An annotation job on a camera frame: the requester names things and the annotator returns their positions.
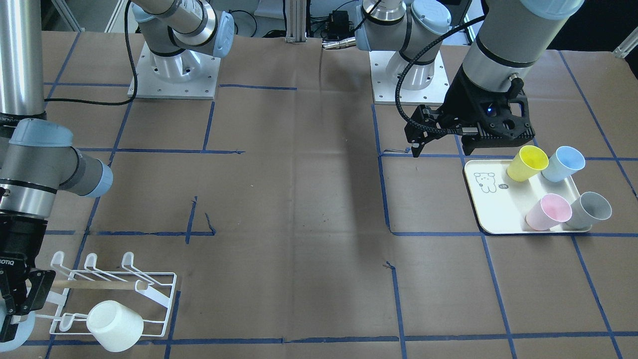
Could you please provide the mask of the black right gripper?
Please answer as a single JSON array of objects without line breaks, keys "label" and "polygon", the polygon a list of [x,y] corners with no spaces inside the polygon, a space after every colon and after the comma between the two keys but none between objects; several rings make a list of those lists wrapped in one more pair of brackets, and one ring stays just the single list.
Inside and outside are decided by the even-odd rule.
[{"label": "black right gripper", "polygon": [[21,215],[2,214],[0,218],[2,343],[14,339],[20,321],[14,323],[14,316],[42,309],[54,284],[54,270],[35,266],[47,224]]}]

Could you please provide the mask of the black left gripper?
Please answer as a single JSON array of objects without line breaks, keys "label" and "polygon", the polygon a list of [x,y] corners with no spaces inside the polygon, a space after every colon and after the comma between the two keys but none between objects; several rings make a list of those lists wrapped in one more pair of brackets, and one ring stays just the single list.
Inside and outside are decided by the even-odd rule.
[{"label": "black left gripper", "polygon": [[463,129],[465,155],[479,148],[512,148],[533,141],[524,82],[515,76],[506,81],[504,92],[480,88],[462,68],[453,79],[444,104],[439,107],[442,129]]}]

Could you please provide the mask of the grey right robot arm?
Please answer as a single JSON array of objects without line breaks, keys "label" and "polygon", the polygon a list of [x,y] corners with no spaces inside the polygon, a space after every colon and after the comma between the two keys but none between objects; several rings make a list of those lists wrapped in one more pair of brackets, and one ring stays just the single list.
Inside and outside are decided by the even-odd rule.
[{"label": "grey right robot arm", "polygon": [[[144,29],[159,44],[152,50],[178,55],[193,50],[225,57],[232,47],[231,14],[209,0],[129,0],[141,9],[135,20],[157,21],[166,30]],[[35,265],[59,190],[101,197],[113,174],[102,161],[72,145],[66,127],[46,119],[40,0],[1,1],[1,351],[22,346],[34,327],[55,279],[55,271]],[[50,102],[125,105],[79,99]]]}]

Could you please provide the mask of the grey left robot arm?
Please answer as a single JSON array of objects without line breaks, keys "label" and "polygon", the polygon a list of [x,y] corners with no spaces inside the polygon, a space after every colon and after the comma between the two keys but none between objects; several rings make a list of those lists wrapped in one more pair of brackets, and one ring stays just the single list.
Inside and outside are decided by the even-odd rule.
[{"label": "grey left robot arm", "polygon": [[[451,28],[449,10],[436,0],[360,0],[355,39],[360,50],[397,51],[392,100],[406,121],[412,155],[444,136],[460,136],[470,155],[533,141],[524,78],[581,6],[581,0],[493,0],[485,15]],[[445,38],[475,23],[481,27],[442,105],[421,104],[408,116],[400,103],[408,73],[433,64]]]}]

